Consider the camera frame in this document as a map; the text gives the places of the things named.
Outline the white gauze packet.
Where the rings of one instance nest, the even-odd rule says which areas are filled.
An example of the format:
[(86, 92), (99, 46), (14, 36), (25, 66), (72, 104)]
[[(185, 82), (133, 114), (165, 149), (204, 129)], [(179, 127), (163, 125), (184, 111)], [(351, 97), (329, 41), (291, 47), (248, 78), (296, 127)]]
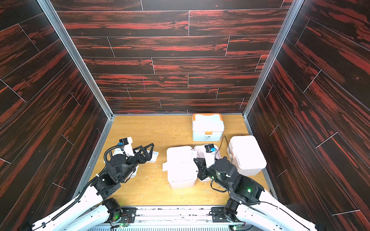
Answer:
[(121, 148), (114, 149), (112, 156), (115, 156), (115, 155), (123, 155), (122, 149)]
[(158, 155), (159, 155), (159, 152), (153, 151), (152, 152), (152, 158), (147, 162), (148, 163), (155, 163), (157, 161)]

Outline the pink medicine chest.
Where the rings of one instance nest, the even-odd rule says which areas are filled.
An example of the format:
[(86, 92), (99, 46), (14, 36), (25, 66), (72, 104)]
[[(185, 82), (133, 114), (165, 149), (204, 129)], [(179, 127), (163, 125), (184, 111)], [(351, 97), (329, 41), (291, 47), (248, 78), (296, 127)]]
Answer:
[[(172, 189), (195, 186), (198, 179), (198, 168), (193, 159), (204, 158), (204, 145), (195, 147), (179, 146), (167, 149), (167, 162), (163, 164), (163, 171), (168, 173), (168, 182)], [(214, 146), (216, 148), (215, 159), (220, 159), (219, 147)]]

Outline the white orange-trimmed medicine chest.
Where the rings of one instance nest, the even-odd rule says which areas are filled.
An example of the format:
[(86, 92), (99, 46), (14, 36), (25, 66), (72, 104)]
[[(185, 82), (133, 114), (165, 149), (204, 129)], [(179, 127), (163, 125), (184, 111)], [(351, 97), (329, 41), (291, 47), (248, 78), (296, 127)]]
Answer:
[(222, 115), (219, 113), (193, 114), (193, 141), (220, 141), (225, 130)]

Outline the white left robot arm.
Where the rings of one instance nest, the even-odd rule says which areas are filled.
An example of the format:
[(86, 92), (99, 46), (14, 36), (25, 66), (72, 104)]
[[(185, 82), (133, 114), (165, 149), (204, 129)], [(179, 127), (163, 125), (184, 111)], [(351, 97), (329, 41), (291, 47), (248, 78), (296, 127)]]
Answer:
[(80, 194), (52, 214), (30, 224), (24, 222), (20, 231), (84, 231), (108, 221), (116, 227), (128, 223), (133, 212), (125, 214), (121, 205), (111, 198), (126, 183), (139, 164), (153, 156), (154, 144), (132, 148), (123, 141), (104, 153), (105, 167), (87, 182)]

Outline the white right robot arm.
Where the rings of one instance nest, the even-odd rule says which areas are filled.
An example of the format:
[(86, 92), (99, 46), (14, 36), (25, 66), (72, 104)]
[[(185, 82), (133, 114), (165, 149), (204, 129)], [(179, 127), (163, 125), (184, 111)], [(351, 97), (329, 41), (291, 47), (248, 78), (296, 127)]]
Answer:
[(209, 167), (204, 158), (196, 158), (194, 162), (200, 180), (210, 178), (228, 193), (223, 214), (229, 221), (244, 222), (263, 231), (325, 230), (285, 207), (253, 179), (239, 174), (227, 158), (217, 159)]

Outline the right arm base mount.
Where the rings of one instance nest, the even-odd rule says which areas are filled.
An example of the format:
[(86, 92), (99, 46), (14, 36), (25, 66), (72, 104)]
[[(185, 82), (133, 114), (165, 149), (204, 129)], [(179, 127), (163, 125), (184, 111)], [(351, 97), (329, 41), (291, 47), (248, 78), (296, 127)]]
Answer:
[(211, 215), (213, 223), (230, 222), (230, 220), (225, 216), (224, 207), (211, 207), (209, 215)]

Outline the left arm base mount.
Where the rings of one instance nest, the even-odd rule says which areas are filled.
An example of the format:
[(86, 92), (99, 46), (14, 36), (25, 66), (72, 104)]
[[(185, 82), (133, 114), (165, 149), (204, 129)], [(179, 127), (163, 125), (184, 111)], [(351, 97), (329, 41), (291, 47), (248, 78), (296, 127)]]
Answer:
[(109, 213), (108, 224), (134, 223), (136, 218), (137, 208), (135, 207), (121, 207), (113, 209)]

